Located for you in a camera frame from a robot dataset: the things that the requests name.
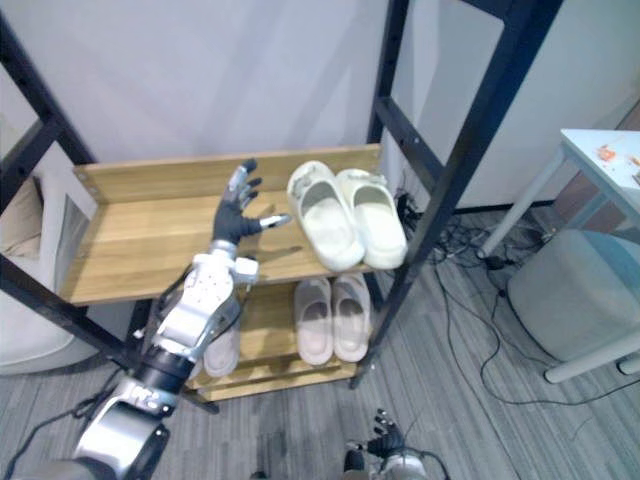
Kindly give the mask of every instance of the shoe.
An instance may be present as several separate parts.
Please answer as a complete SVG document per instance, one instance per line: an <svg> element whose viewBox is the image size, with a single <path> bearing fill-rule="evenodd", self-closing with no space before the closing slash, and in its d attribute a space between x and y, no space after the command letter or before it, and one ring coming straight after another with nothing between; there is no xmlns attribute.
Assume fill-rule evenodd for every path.
<svg viewBox="0 0 640 480"><path fill-rule="evenodd" d="M206 348L202 364L210 377L224 377L235 370L239 359L240 321L238 320Z"/></svg>
<svg viewBox="0 0 640 480"><path fill-rule="evenodd" d="M329 167L317 161L300 165L289 179L287 197L322 265L339 272L362 260L364 245Z"/></svg>
<svg viewBox="0 0 640 480"><path fill-rule="evenodd" d="M343 170L336 178L364 242L364 262L381 270L399 267L407 239L386 179L357 168Z"/></svg>
<svg viewBox="0 0 640 480"><path fill-rule="evenodd" d="M309 365L323 365L333 355L330 298L326 278L304 280L293 294L298 353Z"/></svg>
<svg viewBox="0 0 640 480"><path fill-rule="evenodd" d="M343 274L331 291L333 350L345 362L358 362L367 353L371 333L371 299L362 274Z"/></svg>

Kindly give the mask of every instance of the metal pole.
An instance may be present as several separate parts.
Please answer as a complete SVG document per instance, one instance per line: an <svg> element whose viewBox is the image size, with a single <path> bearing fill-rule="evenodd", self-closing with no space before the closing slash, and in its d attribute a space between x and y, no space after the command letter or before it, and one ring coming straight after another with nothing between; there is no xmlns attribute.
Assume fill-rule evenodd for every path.
<svg viewBox="0 0 640 480"><path fill-rule="evenodd" d="M489 67L418 223L405 263L396 271L391 292L379 313L380 326L351 379L351 388L357 387L378 354L385 333L502 123L561 4L562 0L515 0L507 10L505 28Z"/></svg>
<svg viewBox="0 0 640 480"><path fill-rule="evenodd" d="M493 233L485 240L482 246L478 249L477 255L480 258L488 257L494 248L502 241L502 239L509 233L509 230L517 223L518 220L524 215L524 212L531 206L535 196L540 193L542 187L546 185L549 179L564 163L565 156L562 148L559 148L553 160L547 164L546 167L538 174L533 182L529 184L522 196L518 199L513 207L509 209L505 217L498 224Z"/></svg>

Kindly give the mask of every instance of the gray carpet floor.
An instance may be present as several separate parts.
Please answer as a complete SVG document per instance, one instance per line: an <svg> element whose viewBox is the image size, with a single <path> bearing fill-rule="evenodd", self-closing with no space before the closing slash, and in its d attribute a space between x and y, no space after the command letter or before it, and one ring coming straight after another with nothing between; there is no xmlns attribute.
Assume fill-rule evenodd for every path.
<svg viewBox="0 0 640 480"><path fill-rule="evenodd" d="M463 221L489 226L502 215L465 215ZM552 227L553 215L544 209L534 215L545 229ZM532 214L525 221L533 222ZM526 242L527 235L516 229L511 240ZM531 252L507 247L506 253L518 260ZM417 419L408 443L438 453L453 480L640 479L640 385L582 406L501 403L487 394L479 377L495 338L450 299L450 333L461 373L447 341L447 314L435 268L451 295L486 320L496 295L482 268L458 264L472 263L472 255L463 257L425 266L381 356L358 389L349 390L346 381L339 381L232 399L220 403L219 415L182 402L166 421L172 437L154 478L247 479L265 470L273 479L337 479L345 442L370 438L375 410L383 407L404 428ZM503 285L514 268L493 274L491 280ZM379 278L390 284L388 275ZM494 322L503 338L527 356L552 361L502 298ZM0 467L4 470L33 425L91 395L113 369L96 357L54 372L0 378ZM543 370L542 363L506 345L488 368L487 381L512 400L576 402L637 379L608 365L549 385L541 377ZM41 431L17 472L69 455L79 428L77 420L67 418ZM428 467L430 478L442 478L435 464Z"/></svg>

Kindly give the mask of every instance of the robotic hand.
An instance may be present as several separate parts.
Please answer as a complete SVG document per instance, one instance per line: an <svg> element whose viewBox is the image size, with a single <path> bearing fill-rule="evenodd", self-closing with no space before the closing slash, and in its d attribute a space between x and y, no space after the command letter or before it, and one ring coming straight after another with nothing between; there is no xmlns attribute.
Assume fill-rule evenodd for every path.
<svg viewBox="0 0 640 480"><path fill-rule="evenodd" d="M125 376L78 442L73 460L52 462L28 479L129 480L153 474L169 440L162 424L176 407L180 390L218 330L220 319L237 310L234 286L253 284L258 263L236 258L240 240L291 220L243 216L260 178L251 159L239 166L224 191L213 221L208 253L197 254L178 303L169 311L141 365Z"/></svg>
<svg viewBox="0 0 640 480"><path fill-rule="evenodd" d="M411 431L412 425L406 433L402 433L400 427L383 409L378 409L374 418L375 426L373 431L376 436L367 442L350 441L347 447L348 462L345 461L345 471L352 465L357 465L357 470L364 470L364 458L362 452L369 453L381 460L377 471L373 472L370 478L373 479L401 479L401 480L427 480L428 478L438 478L428 476L424 460L427 457L434 459L442 469L443 478L449 480L449 472L442 459L433 452L420 451L406 445L407 434ZM360 478L356 475L345 478Z"/></svg>

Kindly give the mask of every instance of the shoe rack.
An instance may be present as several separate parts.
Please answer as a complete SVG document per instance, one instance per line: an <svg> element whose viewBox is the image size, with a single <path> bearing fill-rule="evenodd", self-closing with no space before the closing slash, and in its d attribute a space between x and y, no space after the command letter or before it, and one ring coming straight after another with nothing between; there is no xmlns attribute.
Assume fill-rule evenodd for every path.
<svg viewBox="0 0 640 480"><path fill-rule="evenodd" d="M380 147L370 144L322 150L178 158L75 168L98 202L98 211L69 268L61 296L78 306L157 297L193 255L206 251L213 214L231 172L255 157L260 195L249 216L289 212L286 185L308 160L334 173L348 167L375 171ZM187 387L211 402L352 377L356 364L333 357L314 367L298 353L293 290L305 278L335 275L315 257L295 221L247 238L239 255L260 262L241 318L240 361L233 373L209 377L204 370ZM350 271L369 271L358 265Z"/></svg>

